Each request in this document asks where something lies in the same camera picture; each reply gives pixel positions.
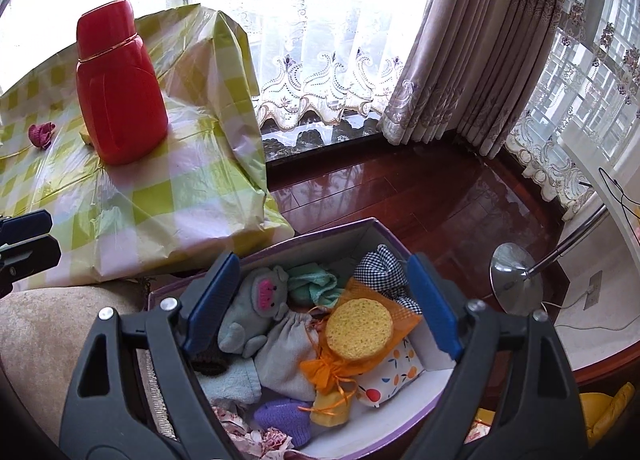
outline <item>pink crumpled fabric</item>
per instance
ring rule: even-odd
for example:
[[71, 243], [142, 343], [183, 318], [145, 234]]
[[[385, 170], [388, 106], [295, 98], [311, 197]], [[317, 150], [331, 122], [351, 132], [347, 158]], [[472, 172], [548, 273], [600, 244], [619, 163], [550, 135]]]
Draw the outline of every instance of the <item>pink crumpled fabric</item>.
[[282, 431], [270, 427], [266, 431], [251, 429], [237, 414], [213, 406], [226, 434], [238, 448], [238, 451], [260, 460], [296, 460], [311, 457], [293, 449], [292, 438]]
[[31, 124], [29, 126], [29, 140], [38, 149], [46, 149], [51, 145], [51, 136], [56, 125], [53, 122]]

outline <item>black and white gingham fabric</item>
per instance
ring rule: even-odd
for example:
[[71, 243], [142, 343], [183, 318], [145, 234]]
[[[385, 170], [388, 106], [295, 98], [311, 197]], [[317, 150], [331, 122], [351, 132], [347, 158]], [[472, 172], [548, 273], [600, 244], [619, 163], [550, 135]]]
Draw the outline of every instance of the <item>black and white gingham fabric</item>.
[[367, 252], [353, 271], [353, 277], [387, 299], [422, 314], [418, 303], [411, 299], [402, 265], [386, 245]]

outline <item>power outlet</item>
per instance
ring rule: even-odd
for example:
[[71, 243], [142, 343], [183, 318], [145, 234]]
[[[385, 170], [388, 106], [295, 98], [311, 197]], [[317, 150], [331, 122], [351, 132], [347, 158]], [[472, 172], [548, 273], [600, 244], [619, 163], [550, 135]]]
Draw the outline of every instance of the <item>power outlet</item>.
[[589, 280], [589, 293], [584, 301], [584, 309], [587, 310], [598, 303], [600, 299], [600, 287], [602, 286], [602, 271], [599, 270]]

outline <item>stuffed animal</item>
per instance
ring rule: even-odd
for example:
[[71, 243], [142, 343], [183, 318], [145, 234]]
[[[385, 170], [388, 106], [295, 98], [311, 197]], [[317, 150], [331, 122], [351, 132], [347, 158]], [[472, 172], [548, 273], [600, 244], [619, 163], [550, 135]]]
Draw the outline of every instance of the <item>stuffed animal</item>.
[[218, 346], [228, 354], [252, 357], [265, 342], [273, 320], [288, 311], [287, 280], [281, 266], [252, 270], [238, 289], [220, 325]]

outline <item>orange mesh bag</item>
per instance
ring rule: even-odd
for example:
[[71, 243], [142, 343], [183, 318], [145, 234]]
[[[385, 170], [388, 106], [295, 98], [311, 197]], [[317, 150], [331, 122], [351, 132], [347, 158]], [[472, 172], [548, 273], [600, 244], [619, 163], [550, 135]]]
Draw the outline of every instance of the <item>orange mesh bag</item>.
[[319, 329], [319, 343], [316, 346], [317, 359], [302, 361], [300, 370], [322, 395], [328, 395], [334, 391], [342, 392], [341, 384], [347, 388], [345, 396], [353, 395], [356, 383], [351, 377], [368, 372], [380, 364], [422, 319], [422, 316], [387, 299], [353, 278], [349, 280], [332, 313], [341, 305], [354, 299], [371, 299], [383, 305], [391, 314], [393, 332], [383, 350], [376, 355], [360, 361], [347, 361], [329, 348], [326, 332]]

